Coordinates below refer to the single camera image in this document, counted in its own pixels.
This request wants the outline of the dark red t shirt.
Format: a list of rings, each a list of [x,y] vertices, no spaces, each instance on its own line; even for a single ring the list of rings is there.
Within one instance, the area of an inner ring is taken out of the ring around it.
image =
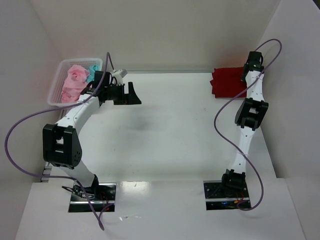
[[[247,88],[241,80],[243,67],[215,68],[210,81],[211,93],[216,99],[232,99]]]

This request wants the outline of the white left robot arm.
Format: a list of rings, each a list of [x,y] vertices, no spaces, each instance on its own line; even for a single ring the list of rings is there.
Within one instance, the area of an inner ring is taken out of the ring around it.
[[[90,200],[98,199],[106,188],[99,185],[98,177],[82,161],[82,147],[78,134],[103,103],[114,105],[140,105],[132,82],[123,83],[125,69],[112,72],[96,71],[94,80],[81,92],[76,107],[55,124],[46,124],[42,130],[43,158],[74,179],[74,186],[67,191]]]

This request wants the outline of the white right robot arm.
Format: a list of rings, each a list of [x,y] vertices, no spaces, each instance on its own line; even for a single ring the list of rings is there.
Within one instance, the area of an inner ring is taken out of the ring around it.
[[[235,124],[239,127],[240,135],[235,160],[222,176],[221,192],[226,197],[239,197],[246,186],[246,157],[249,155],[251,141],[262,123],[269,104],[263,97],[264,74],[263,56],[261,52],[251,51],[244,64],[241,80],[249,89],[235,116]]]

